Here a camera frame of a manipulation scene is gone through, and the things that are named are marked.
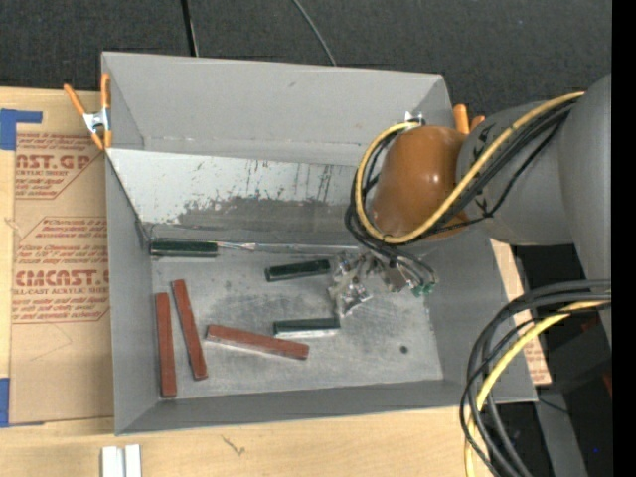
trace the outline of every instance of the black cable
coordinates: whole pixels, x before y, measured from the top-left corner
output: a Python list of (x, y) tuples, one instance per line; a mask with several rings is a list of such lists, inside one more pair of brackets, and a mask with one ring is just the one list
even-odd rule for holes
[(499, 208), (503, 205), (504, 201), (506, 200), (506, 198), (510, 194), (513, 186), (515, 185), (515, 183), (517, 182), (519, 177), (521, 177), (521, 175), (524, 173), (524, 171), (526, 171), (528, 166), (530, 166), (530, 164), (534, 161), (535, 157), (537, 157), (542, 152), (542, 150), (544, 150), (546, 148), (546, 146), (552, 141), (552, 139), (557, 135), (557, 133), (562, 128), (563, 123), (564, 123), (564, 120), (559, 122), (555, 126), (555, 128), (550, 132), (548, 137), (546, 139), (544, 139), (544, 141), (542, 141), (539, 144), (539, 146), (535, 150), (533, 150), (532, 153), (526, 158), (524, 163), (520, 166), (519, 170), (517, 170), (515, 172), (515, 174), (513, 175), (512, 179), (510, 179), (510, 182), (508, 182), (508, 185), (506, 186), (506, 188), (504, 189), (503, 193), (499, 197), (499, 200), (497, 201), (497, 203), (493, 206), (493, 208), (489, 212), (484, 214), (485, 218), (492, 218), (493, 215), (497, 212), (497, 210), (499, 210)]
[[(562, 123), (569, 115), (569, 111), (571, 110), (571, 107), (573, 105), (573, 101), (566, 101), (556, 108), (553, 108), (546, 113), (542, 113), (541, 115), (528, 122), (524, 127), (519, 129), (517, 131), (517, 135), (515, 137), (511, 137), (511, 140), (508, 142), (508, 146), (504, 150), (502, 150), (496, 157), (494, 157), (491, 164), (488, 165), (484, 170), (482, 170), (479, 175), (475, 177), (475, 179), (473, 179), (472, 185), (467, 190), (465, 190), (457, 198), (457, 200), (455, 200), (453, 205), (449, 207), (446, 213), (441, 218), (439, 218), (439, 220), (429, 230), (435, 230), (437, 228), (443, 227), (443, 225), (445, 225), (454, 216), (465, 209), (466, 206), (468, 206), (468, 204), (470, 204), (484, 189), (484, 187), (493, 179), (493, 177), (497, 175), (520, 150), (522, 150), (536, 137), (540, 136), (543, 132), (547, 131), (554, 125), (559, 125), (560, 123)], [(492, 217), (494, 212), (495, 211), (490, 211), (490, 216), (488, 217)], [(427, 235), (428, 232), (425, 232), (419, 238), (423, 239)]]
[(469, 400), (469, 403), (470, 403), (469, 405), (470, 405), (470, 409), (471, 409), (471, 415), (473, 417), (473, 421), (475, 422), (475, 426), (480, 431), (480, 434), (482, 436), (482, 439), (484, 440), (484, 443), (490, 449), (490, 451), (493, 454), (494, 458), (504, 467), (504, 469), (506, 471), (508, 471), (509, 474), (517, 475), (517, 472), (505, 460), (503, 454), (501, 454), (501, 452), (497, 449), (497, 447), (495, 446), (491, 436), (485, 430), (485, 426), (483, 425), (483, 421), (481, 419), (480, 412), (477, 411), (478, 408), (477, 408), (477, 405), (475, 403), (475, 399), (474, 399), (474, 397), (471, 396), (471, 388), (473, 387), (473, 384), (476, 383), (477, 379), (479, 379), (482, 376), (482, 372), (485, 369), (487, 369), (488, 364), (492, 360), (494, 360), (494, 358), (497, 355), (497, 353), (499, 353), (504, 348), (504, 346), (506, 344), (508, 344), (508, 342), (510, 342), (513, 337), (515, 337), (517, 335), (517, 333), (519, 332), (519, 329), (521, 329), (521, 328), (523, 328), (523, 327), (525, 327), (527, 325), (530, 325), (531, 323), (532, 323), (532, 320), (527, 320), (526, 322), (520, 324), (519, 327), (516, 327), (515, 329), (509, 331), (502, 338), (502, 340), (495, 347), (492, 355), (490, 356), (490, 359), (487, 359), (485, 362), (483, 362), (481, 364), (481, 366), (472, 375), (469, 376), (469, 378), (467, 380), (466, 388), (464, 389), (464, 393), (462, 394), (461, 399), (459, 401), (460, 424), (461, 424), (462, 430), (464, 431), (464, 436), (466, 437), (466, 440), (468, 440), (470, 445), (473, 447), (473, 449), (475, 450), (476, 454), (488, 466), (488, 469), (491, 472), (495, 473), (495, 474), (497, 474), (497, 472), (494, 469), (494, 466), (492, 466), (492, 463), (488, 460), (488, 457), (486, 456), (486, 454), (481, 450), (481, 448), (477, 444), (477, 441), (475, 440), (475, 438), (470, 434), (470, 430), (468, 429), (468, 422), (467, 422), (465, 414), (464, 414), (464, 409), (465, 409), (464, 406), (466, 404), (466, 401)]
[[(488, 372), (488, 366), (490, 362), (494, 359), (494, 356), (498, 353), (499, 349), (502, 347), (502, 344), (500, 342), (495, 347), (495, 350), (488, 351), (487, 352), (488, 356), (483, 360), (482, 365), (480, 365), (476, 370), (477, 355), (480, 353), (479, 349), (482, 348), (482, 352), (484, 348), (490, 349), (490, 346), (492, 346), (492, 335), (496, 331), (496, 328), (505, 320), (514, 316), (517, 312), (524, 311), (526, 309), (541, 309), (541, 312), (536, 317), (536, 319), (540, 317), (545, 317), (545, 316), (552, 316), (556, 314), (556, 312), (553, 310), (546, 309), (546, 306), (554, 306), (555, 304), (563, 304), (565, 302), (571, 303), (571, 302), (575, 302), (579, 300), (607, 299), (609, 296), (608, 294), (590, 294), (586, 292), (574, 293), (574, 292), (571, 292), (572, 290), (576, 291), (576, 290), (586, 289), (591, 287), (607, 288), (609, 284), (610, 284), (609, 281), (571, 281), (571, 282), (557, 284), (557, 285), (550, 285), (550, 286), (529, 292), (526, 295), (519, 297), (519, 299), (517, 299), (516, 301), (511, 302), (507, 306), (505, 306), (497, 314), (497, 316), (488, 324), (488, 326), (484, 329), (484, 331), (482, 331), (482, 334), (480, 334), (479, 338), (477, 339), (477, 342), (475, 343), (475, 346), (473, 347), (473, 351), (471, 352), (471, 355), (469, 358), (468, 369), (467, 369), (468, 385), (466, 386), (464, 395), (462, 395), (461, 404), (464, 405), (464, 403), (466, 402), (466, 399), (468, 398), (470, 406), (471, 406), (471, 410), (473, 412), (473, 418), (475, 420), (476, 427), (479, 429), (480, 434), (484, 438), (484, 441), (486, 441), (489, 448), (493, 452), (493, 456), (495, 457), (495, 459), (497, 459), (498, 462), (500, 462), (502, 466), (505, 467), (506, 471), (508, 471), (509, 474), (518, 475), (515, 470), (511, 471), (510, 464), (502, 463), (502, 461), (504, 460), (503, 455), (501, 454), (501, 452), (499, 452), (498, 448), (492, 442), (492, 438), (489, 436), (483, 424), (483, 421), (480, 418), (480, 413), (478, 411), (477, 404), (475, 402), (474, 391), (473, 391), (474, 381), (476, 381), (476, 379), (480, 375), (482, 375), (482, 373)], [(519, 328), (516, 328), (513, 331), (509, 332), (509, 334), (502, 341), (508, 340), (511, 337), (511, 334), (514, 335), (514, 333), (518, 332), (518, 330)], [(491, 395), (488, 395), (488, 402), (491, 402), (492, 404), (494, 404)], [(496, 418), (498, 416), (498, 413), (496, 412), (495, 415), (496, 416), (494, 417), (494, 419), (495, 419), (495, 424), (497, 427)], [(463, 421), (464, 419), (463, 411), (461, 412), (461, 418)], [(506, 441), (509, 442), (510, 440), (508, 438), (508, 435), (505, 429), (501, 429), (501, 430), (498, 429), (498, 431), (499, 431), (502, 442), (504, 442), (504, 444), (506, 445), (505, 442)], [(517, 459), (515, 456), (518, 456), (518, 455), (516, 454), (514, 447), (512, 447), (512, 444), (508, 443), (508, 447), (505, 446), (505, 449), (507, 450), (507, 452), (512, 452), (512, 454), (514, 454), (511, 456), (509, 453), (510, 457), (512, 457), (513, 459)], [(480, 455), (480, 457), (483, 456), (483, 453), (480, 454), (479, 451), (477, 451), (477, 453)], [(523, 470), (522, 470), (522, 473), (524, 473), (524, 475), (530, 475), (530, 472), (525, 473), (523, 472)]]
[[(598, 306), (594, 306), (591, 308), (586, 308), (586, 309), (581, 309), (581, 310), (576, 310), (576, 311), (572, 311), (571, 313), (569, 313), (570, 317), (574, 317), (574, 316), (589, 316), (589, 312), (593, 311), (595, 313), (603, 310), (603, 309), (608, 309), (610, 307), (611, 304), (607, 303), (607, 304), (601, 304)], [(541, 320), (543, 318), (549, 317), (549, 316), (554, 316), (556, 313), (552, 313), (552, 312), (544, 312), (544, 313), (540, 313), (537, 314), (533, 317), (533, 321), (538, 321)], [(496, 351), (491, 349), (492, 346), (492, 340), (486, 341), (485, 343), (485, 348), (486, 348), (486, 354), (487, 355), (493, 355)], [(490, 373), (490, 368), (487, 367), (485, 370), (487, 373)], [(513, 459), (514, 463), (516, 464), (517, 468), (519, 468), (520, 472), (522, 472), (523, 475), (525, 475), (526, 477), (532, 477), (532, 473), (530, 472), (530, 470), (528, 469), (528, 467), (524, 464), (523, 460), (521, 459), (521, 457), (519, 456), (517, 450), (515, 449), (515, 447), (512, 445), (512, 443), (510, 442), (510, 436), (508, 435), (508, 432), (506, 431), (506, 428), (504, 426), (504, 423), (502, 421), (501, 416), (499, 415), (499, 411), (497, 410), (497, 406), (495, 404), (495, 400), (494, 397), (492, 395), (492, 392), (488, 393), (488, 395), (486, 396), (486, 412), (488, 413), (489, 417), (491, 418), (491, 420), (494, 423), (495, 426), (495, 431), (497, 432), (497, 435), (499, 436), (499, 438), (501, 439), (502, 443), (504, 444), (504, 448), (506, 450), (506, 452), (508, 453), (509, 457), (511, 457), (511, 459)]]
[[(551, 109), (550, 111), (547, 111), (545, 113), (538, 115), (536, 118), (528, 122), (522, 128), (518, 129), (516, 131), (516, 136), (511, 137), (511, 139), (507, 143), (506, 148), (500, 151), (497, 154), (497, 156), (494, 159), (492, 159), (492, 162), (482, 172), (480, 172), (480, 174), (475, 179), (473, 179), (472, 185), (464, 193), (462, 193), (457, 200), (455, 200), (453, 205), (446, 211), (446, 213), (442, 215), (442, 217), (434, 225), (432, 225), (430, 229), (428, 229), (426, 232), (424, 232), (423, 234), (421, 234), (420, 236), (418, 236), (411, 242), (415, 240), (426, 239), (433, 235), (439, 235), (441, 233), (449, 232), (451, 230), (470, 226), (475, 223), (479, 223), (483, 221), (484, 219), (492, 218), (496, 210), (498, 210), (501, 207), (506, 197), (512, 190), (512, 187), (520, 178), (522, 173), (528, 168), (528, 166), (530, 166), (532, 161), (541, 152), (541, 150), (543, 150), (544, 147), (557, 134), (558, 129), (564, 122), (565, 118), (569, 115), (569, 111), (571, 110), (573, 105), (574, 105), (574, 101), (572, 100), (566, 101), (560, 104), (559, 106)], [(467, 222), (461, 222), (461, 223), (452, 225), (451, 227), (446, 226), (468, 204), (470, 204), (479, 195), (479, 193), (481, 193), (481, 191), (484, 189), (486, 184), (490, 182), (490, 180), (492, 180), (492, 178), (504, 168), (504, 166), (512, 159), (512, 157), (514, 157), (528, 143), (530, 143), (532, 140), (534, 140), (535, 138), (537, 138), (538, 136), (540, 136), (541, 134), (543, 134), (544, 132), (548, 130), (551, 130), (548, 138), (546, 138), (539, 145), (539, 147), (531, 153), (530, 157), (527, 158), (526, 161), (524, 161), (523, 165), (513, 175), (513, 178), (508, 183), (508, 185), (504, 188), (503, 194), (500, 196), (498, 202), (495, 204), (495, 207), (493, 209), (486, 212), (484, 214), (484, 217), (482, 218), (475, 219), (472, 221), (467, 221)], [(397, 131), (394, 135), (388, 136), (385, 140), (383, 140), (378, 145), (378, 148), (373, 152), (371, 161), (369, 163), (370, 166), (366, 172), (366, 180), (362, 187), (363, 206), (365, 205), (364, 202), (366, 200), (367, 194), (376, 185), (376, 183), (379, 180), (380, 175), (376, 175), (375, 177), (372, 178), (376, 161), (380, 157), (381, 152), (387, 146), (389, 146), (389, 144), (393, 142), (400, 133), (401, 131)], [(369, 236), (368, 232), (366, 231), (366, 229), (364, 229), (364, 227), (362, 227), (362, 225), (360, 225), (360, 227), (361, 227), (361, 237), (363, 239), (373, 239), (371, 236)], [(410, 242), (393, 245), (393, 247), (398, 247), (400, 245), (405, 245), (407, 243), (410, 243)]]
[(550, 408), (553, 408), (556, 411), (560, 411), (561, 413), (565, 413), (566, 415), (569, 415), (569, 412), (565, 408), (561, 408), (560, 406), (557, 406), (556, 404), (552, 404), (551, 402), (546, 401), (545, 399), (541, 397), (541, 395), (539, 395), (539, 402), (542, 402), (546, 406), (549, 406)]
[[(603, 308), (602, 306), (596, 306), (593, 308), (588, 308), (589, 310), (598, 310)], [(573, 315), (574, 313), (576, 314), (580, 314), (581, 311), (574, 311), (571, 314)], [(476, 370), (472, 370), (473, 373), (471, 374), (471, 370), (469, 369), (467, 374), (468, 374), (468, 381), (467, 381), (467, 386), (464, 390), (464, 393), (461, 397), (461, 401), (460, 401), (460, 422), (462, 425), (462, 429), (464, 430), (464, 433), (466, 435), (466, 439), (467, 441), (471, 444), (471, 446), (473, 448), (475, 448), (475, 452), (479, 455), (479, 457), (484, 460), (484, 462), (486, 464), (489, 464), (488, 458), (487, 456), (483, 453), (483, 451), (481, 451), (481, 449), (477, 446), (477, 443), (475, 441), (475, 439), (470, 435), (470, 432), (468, 431), (468, 426), (467, 426), (467, 422), (465, 419), (465, 415), (464, 415), (464, 405), (466, 403), (466, 400), (468, 399), (468, 402), (470, 404), (471, 407), (471, 413), (472, 413), (472, 417), (473, 420), (475, 422), (475, 426), (477, 427), (477, 429), (480, 432), (480, 435), (482, 436), (484, 442), (486, 443), (486, 445), (488, 446), (488, 448), (490, 449), (493, 457), (495, 460), (497, 460), (498, 463), (501, 464), (501, 466), (504, 468), (504, 470), (512, 476), (517, 476), (519, 475), (519, 473), (512, 468), (511, 464), (505, 459), (505, 457), (503, 456), (503, 454), (499, 451), (498, 447), (495, 445), (492, 437), (490, 436), (490, 434), (488, 433), (488, 430), (486, 429), (486, 426), (484, 425), (484, 422), (481, 418), (481, 412), (478, 410), (477, 408), (477, 404), (476, 404), (476, 399), (474, 397), (474, 393), (473, 393), (473, 388), (476, 386), (476, 381), (483, 376), (483, 378), (485, 379), (486, 375), (490, 372), (489, 366), (492, 363), (492, 361), (495, 359), (495, 357), (497, 357), (497, 354), (499, 354), (501, 352), (501, 350), (503, 349), (503, 347), (508, 344), (510, 342), (510, 340), (519, 333), (519, 331), (531, 324), (534, 323), (536, 321), (539, 321), (543, 318), (546, 317), (550, 317), (550, 316), (554, 316), (556, 313), (550, 310), (543, 310), (543, 312), (541, 314), (538, 314), (536, 316), (533, 317), (533, 319), (528, 320), (526, 322), (523, 322), (522, 324), (520, 324), (519, 326), (515, 327), (514, 329), (512, 329), (511, 331), (509, 331), (500, 341), (499, 343), (495, 346), (494, 349), (491, 349), (487, 356), (484, 358), (484, 361), (482, 362), (482, 364), (476, 369)], [(486, 404), (491, 403), (494, 404), (494, 400), (492, 395), (488, 394), (487, 396), (487, 401)], [(498, 431), (498, 435), (500, 440), (502, 441), (502, 443), (504, 443), (504, 446), (506, 448), (506, 451), (510, 451), (512, 453), (512, 455), (509, 453), (509, 456), (511, 456), (516, 463), (516, 466), (520, 467), (520, 471), (522, 471), (523, 475), (526, 476), (530, 476), (532, 477), (532, 474), (530, 473), (530, 471), (526, 468), (526, 466), (524, 465), (523, 461), (521, 460), (521, 458), (519, 457), (519, 455), (517, 454), (515, 448), (512, 446), (512, 444), (510, 443), (510, 437), (508, 436), (508, 433), (506, 432), (505, 428), (503, 427), (503, 423), (501, 423), (501, 417), (499, 417), (499, 414), (496, 413), (495, 417), (491, 418), (493, 420), (495, 420), (495, 424), (497, 427), (497, 419), (499, 420), (499, 423), (501, 424), (501, 430), (499, 428), (497, 428)]]
[(186, 35), (188, 36), (188, 49), (190, 50), (190, 56), (198, 57), (199, 46), (197, 45), (197, 38), (195, 37), (195, 27), (192, 23), (192, 17), (190, 16), (188, 0), (181, 0), (181, 11), (183, 13), (184, 24), (186, 25)]
[(322, 46), (322, 49), (325, 51), (325, 54), (327, 55), (327, 57), (329, 57), (329, 62), (331, 62), (331, 65), (334, 66), (334, 67), (337, 67), (338, 64), (336, 64), (336, 59), (334, 59), (334, 56), (331, 54), (331, 51), (329, 50), (329, 47), (327, 46), (327, 43), (322, 38), (322, 35), (318, 31), (318, 27), (316, 27), (316, 25), (314, 25), (314, 22), (311, 19), (311, 17), (309, 16), (309, 14), (307, 14), (307, 11), (305, 11), (304, 7), (301, 5), (301, 3), (298, 0), (291, 0), (291, 1), (296, 6), (298, 11), (300, 11), (300, 14), (302, 14), (302, 17), (305, 18), (305, 21), (307, 22), (307, 24), (311, 28), (312, 32), (314, 33), (314, 35), (316, 36), (318, 41), (320, 42), (320, 45)]

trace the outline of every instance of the clamp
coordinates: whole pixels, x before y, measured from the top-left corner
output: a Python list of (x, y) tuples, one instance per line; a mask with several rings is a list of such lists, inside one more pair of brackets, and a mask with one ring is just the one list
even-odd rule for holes
[[(110, 75), (101, 75), (101, 111), (97, 113), (87, 113), (80, 98), (69, 84), (64, 85), (64, 91), (71, 98), (76, 111), (81, 115), (83, 121), (90, 131), (90, 137), (99, 150), (110, 148), (112, 143), (112, 130), (110, 129)], [(102, 136), (97, 134), (97, 129), (103, 128)]]

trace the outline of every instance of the white plastic piece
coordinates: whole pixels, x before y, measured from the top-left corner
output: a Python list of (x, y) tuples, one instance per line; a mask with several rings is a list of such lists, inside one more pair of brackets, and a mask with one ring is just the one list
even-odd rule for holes
[(138, 444), (124, 448), (125, 477), (141, 477), (141, 447)]
[(101, 449), (101, 477), (141, 477), (141, 448), (108, 446)]

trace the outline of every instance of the blue tape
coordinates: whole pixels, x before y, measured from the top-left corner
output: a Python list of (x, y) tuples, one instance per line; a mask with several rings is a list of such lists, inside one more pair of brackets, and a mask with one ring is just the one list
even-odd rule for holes
[(0, 378), (0, 427), (9, 426), (9, 379)]
[(0, 109), (0, 150), (16, 149), (18, 123), (42, 123), (42, 111)]

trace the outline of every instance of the gray floor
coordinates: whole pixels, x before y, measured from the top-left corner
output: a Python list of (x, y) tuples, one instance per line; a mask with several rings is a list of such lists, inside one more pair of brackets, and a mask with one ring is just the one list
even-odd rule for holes
[[(329, 63), (290, 0), (190, 1), (202, 56)], [(300, 2), (339, 65), (444, 74), (451, 100), (473, 113), (586, 88), (611, 71), (612, 0)], [(0, 0), (0, 85), (95, 89), (103, 50), (187, 55), (179, 0)], [(541, 252), (540, 263), (571, 261)], [(542, 265), (535, 270), (550, 280)], [(597, 420), (583, 405), (570, 403)], [(510, 422), (527, 433), (524, 415), (511, 411)], [(608, 475), (598, 461), (603, 451), (611, 461), (611, 432), (583, 438), (590, 474)]]

